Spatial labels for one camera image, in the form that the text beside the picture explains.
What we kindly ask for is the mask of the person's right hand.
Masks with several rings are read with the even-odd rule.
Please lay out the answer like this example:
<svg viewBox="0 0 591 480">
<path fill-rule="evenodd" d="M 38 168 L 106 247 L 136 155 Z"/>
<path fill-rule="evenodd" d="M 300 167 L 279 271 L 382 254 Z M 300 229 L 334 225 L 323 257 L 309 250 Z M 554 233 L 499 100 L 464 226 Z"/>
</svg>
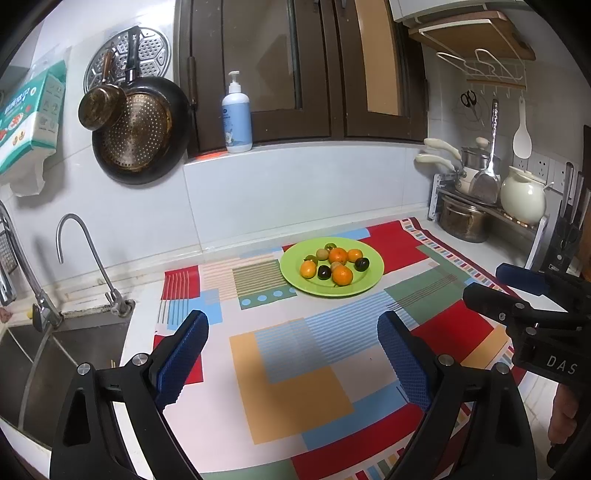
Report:
<svg viewBox="0 0 591 480">
<path fill-rule="evenodd" d="M 564 444 L 575 432 L 578 397 L 566 385 L 559 384 L 552 405 L 548 438 L 552 445 Z"/>
</svg>

